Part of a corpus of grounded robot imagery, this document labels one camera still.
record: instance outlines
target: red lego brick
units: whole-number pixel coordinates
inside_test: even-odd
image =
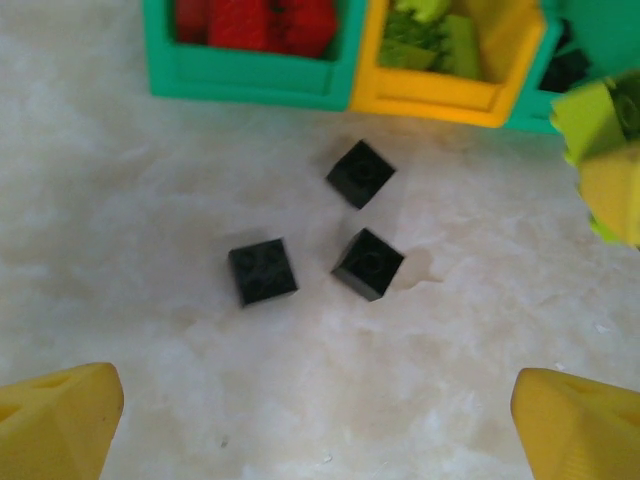
[[[271,53],[289,54],[286,43],[287,15],[285,9],[286,0],[267,0],[269,6],[269,46]]]
[[[207,42],[209,0],[176,0],[175,19],[180,43]]]
[[[288,28],[285,41],[294,55],[318,58],[338,29],[332,0],[283,0]]]
[[[267,0],[209,0],[208,44],[266,51],[269,47]]]

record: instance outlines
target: white marble floor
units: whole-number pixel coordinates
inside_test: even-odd
[[[559,138],[154,99],[141,38],[0,3],[0,383],[113,362],[104,480],[530,479],[521,368],[640,389],[640,254]],[[360,138],[399,174],[355,212],[322,177]],[[327,273],[362,226],[407,255],[371,304]],[[279,236],[300,291],[240,310],[226,252]]]

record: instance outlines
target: yellow plastic bin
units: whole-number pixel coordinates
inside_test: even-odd
[[[471,17],[483,78],[377,65],[389,0],[369,2],[351,109],[437,118],[485,127],[505,124],[527,77],[546,23],[538,0],[453,0],[451,13]]]

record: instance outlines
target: teal plastic bin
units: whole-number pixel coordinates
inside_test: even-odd
[[[548,24],[538,55],[506,128],[557,133],[549,116],[562,93],[540,88],[566,20],[572,44],[582,50],[591,67],[582,83],[640,67],[640,0],[541,0]]]
[[[154,95],[345,110],[366,0],[337,0],[339,29],[323,59],[226,50],[175,41],[174,0],[144,0]]]

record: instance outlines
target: plastic container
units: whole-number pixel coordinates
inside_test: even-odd
[[[478,32],[486,81],[377,64],[389,0],[370,2],[355,88],[354,110],[431,117],[500,127],[525,82],[545,33],[536,0],[453,0],[452,13],[470,16]]]
[[[345,110],[366,0],[337,0],[339,30],[325,58],[225,50],[175,41],[173,0],[144,0],[151,92],[155,95]]]
[[[558,40],[562,19],[571,25],[575,43],[592,63],[583,83],[640,67],[640,1],[541,0],[548,29],[518,98],[508,128],[557,133],[549,122],[551,103],[561,93],[540,89]]]

